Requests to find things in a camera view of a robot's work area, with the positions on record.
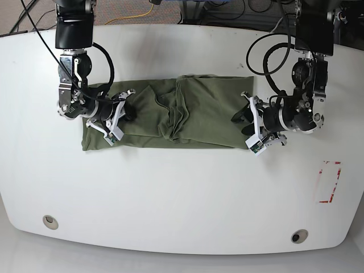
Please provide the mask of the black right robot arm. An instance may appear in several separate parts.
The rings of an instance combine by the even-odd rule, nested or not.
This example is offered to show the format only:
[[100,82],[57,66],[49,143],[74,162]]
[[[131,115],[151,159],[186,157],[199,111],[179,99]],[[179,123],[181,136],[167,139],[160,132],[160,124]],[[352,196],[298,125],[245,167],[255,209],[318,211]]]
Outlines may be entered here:
[[[114,65],[108,52],[93,42],[95,1],[56,1],[55,47],[63,50],[59,59],[59,113],[67,119],[86,118],[86,127],[102,133],[109,145],[124,133],[118,123],[135,119],[135,110],[126,102],[134,89],[109,97],[114,82]],[[92,61],[87,48],[94,47],[106,57],[110,78],[98,87],[88,85]]]

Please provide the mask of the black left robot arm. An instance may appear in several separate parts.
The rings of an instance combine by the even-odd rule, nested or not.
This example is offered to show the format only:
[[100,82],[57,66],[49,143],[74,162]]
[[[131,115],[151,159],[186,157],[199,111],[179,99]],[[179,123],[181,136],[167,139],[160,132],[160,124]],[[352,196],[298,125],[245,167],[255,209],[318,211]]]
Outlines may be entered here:
[[[247,148],[260,155],[275,143],[285,146],[285,131],[311,134],[324,124],[324,106],[326,85],[328,82],[327,56],[333,56],[334,46],[334,9],[339,1],[296,1],[295,33],[289,28],[288,19],[282,17],[285,24],[287,41],[273,45],[264,54],[260,72],[274,91],[268,102],[247,92],[241,95],[247,105],[235,113],[232,122],[246,121],[242,129],[247,137]],[[291,79],[294,83],[292,94],[279,89],[272,79],[278,70],[269,71],[268,59],[278,49],[286,49],[284,60],[292,49],[304,54],[292,68]]]

